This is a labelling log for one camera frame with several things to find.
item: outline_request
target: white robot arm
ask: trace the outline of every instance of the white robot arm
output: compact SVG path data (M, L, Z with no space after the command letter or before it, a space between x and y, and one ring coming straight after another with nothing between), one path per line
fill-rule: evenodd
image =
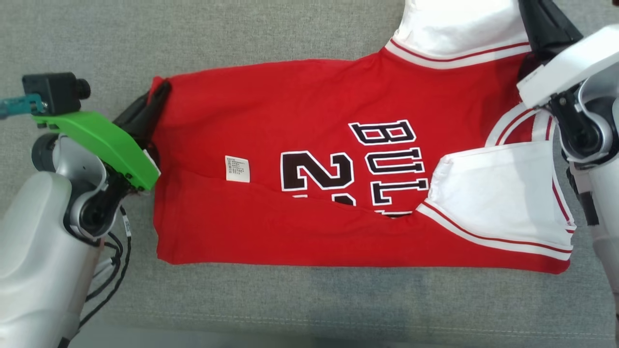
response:
M117 211L126 218L122 200L150 189L158 178L150 137L170 85L141 96L111 123L79 111L76 96L87 97L89 87L71 73L25 76L22 82L26 96L0 100L0 118L32 113L41 128L56 133L34 144L32 160L40 172L26 181L0 222L0 348L67 347L126 272L127 220L120 277L93 312L80 318L84 303L120 270L123 246L110 230ZM97 268L111 268L106 261L97 267L104 246L116 250L113 272L88 294Z
M580 40L551 1L521 1L521 13L540 66L521 74L517 87L527 107L546 108L558 122L568 178L619 313L619 24Z

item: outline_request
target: cable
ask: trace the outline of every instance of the cable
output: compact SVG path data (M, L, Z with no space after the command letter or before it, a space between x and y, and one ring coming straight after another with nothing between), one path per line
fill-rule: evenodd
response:
M123 215L124 230L125 230L125 233L127 235L127 254L124 257L123 270L120 272L120 278L118 278L118 280L116 281L116 284L114 285L114 288L105 297L105 299L103 301L101 301L101 303L99 303L92 311L90 311L90 313L88 313L84 317L84 319L82 319L80 321L80 323L79 323L79 327L80 328L84 324L88 323L88 320L90 320L95 314L97 314L97 312L100 311L101 308L103 308L103 306L105 306L111 300L111 298L114 296L114 294L120 288L120 284L123 282L124 276L127 273L127 268L129 267L129 257L131 256L131 226L129 224L129 219L127 218L127 212L124 210L124 208L122 206L120 206L120 212ZM122 244L120 243L118 238L115 235L113 235L112 233L109 233L109 235L110 235L110 238L112 238L112 240L114 240L114 241L116 241L118 243L120 252L123 252Z
M116 250L115 255L112 257L112 264L114 265L114 269L112 270L112 273L110 274L110 276L105 280L105 282L103 284L101 284L96 290L94 290L93 292L91 292L90 294L88 294L88 296L86 296L86 302L92 300L93 298L99 296L109 285L110 283L112 283L112 281L114 280L114 278L116 278L116 275L118 274L118 271L120 271L120 264L121 264L121 259L120 257L123 255L123 245L120 243L120 241L118 240L118 238L113 234L113 233L109 233L110 237L117 241L117 244L112 244L109 242L105 242L105 246Z
M116 284L114 285L114 288L112 289L112 291L110 291L107 297L105 297L105 299L101 301L101 303L99 303L95 307L95 309L93 309L90 313L88 313L88 315L86 315L84 319L82 319L79 322L80 328L84 326L85 323L88 323L88 320L90 320L93 315L97 314L97 312L101 310L101 308L103 308L103 306L105 306L111 300L112 296L114 296L116 291L118 291L118 288L120 288L120 284L122 283L124 276L127 273L127 266L129 266L130 255L131 255L131 237L128 237L127 238L127 255L124 257L124 266L123 266L123 270L120 272L120 278L118 278L118 280L116 281Z
M118 239L118 237L116 237L115 234L113 233L108 233L108 236L110 236L110 238L112 238L112 240L116 243L116 246L118 246L118 248L120 249L120 255L123 255L123 244L120 242L120 239Z

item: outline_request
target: gray fabric surface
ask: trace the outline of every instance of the gray fabric surface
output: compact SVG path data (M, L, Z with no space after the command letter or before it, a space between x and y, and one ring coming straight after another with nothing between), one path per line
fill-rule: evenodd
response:
M558 1L585 33L619 22L619 9L609 2ZM92 86L84 109L111 118L155 75L372 53L389 40L402 9L401 0L5 0L0 96L19 95L22 74L73 71ZM26 117L0 123L0 211L34 171L30 148L38 134ZM556 162L563 179L563 161ZM170 266L155 254L152 197L130 198L131 266L94 322L482 347L613 347L610 288L565 180L563 187L581 227L572 265L559 276L504 269Z

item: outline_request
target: armhole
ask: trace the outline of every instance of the armhole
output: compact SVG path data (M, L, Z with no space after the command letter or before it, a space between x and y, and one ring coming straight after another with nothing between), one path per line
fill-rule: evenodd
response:
M535 121L533 122L533 128L531 131L531 140L552 142L555 135L555 126L555 118L548 111L540 110L535 115ZM565 196L563 196L561 186L559 186L559 181L556 177L556 170L554 167L552 170L552 190L556 196L556 208L558 209L558 215L562 215L565 219L567 232L574 233L574 230L576 229L574 217L569 211L568 204L565 201Z
M486 147L499 146L505 144L512 132L530 117L534 117L531 127L531 141L551 141L555 133L555 119L544 109L530 109L524 103L516 105L505 113L495 124L486 139ZM569 211L565 197L556 176L556 171L552 170L552 190L556 196L557 211L563 216L566 222L566 230L573 233L576 229L574 217Z

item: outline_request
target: red jersey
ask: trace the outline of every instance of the red jersey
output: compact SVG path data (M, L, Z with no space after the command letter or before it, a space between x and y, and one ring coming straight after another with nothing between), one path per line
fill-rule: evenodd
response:
M527 50L441 61L392 39L356 61L169 78L159 258L564 271L575 226L552 117L516 89Z

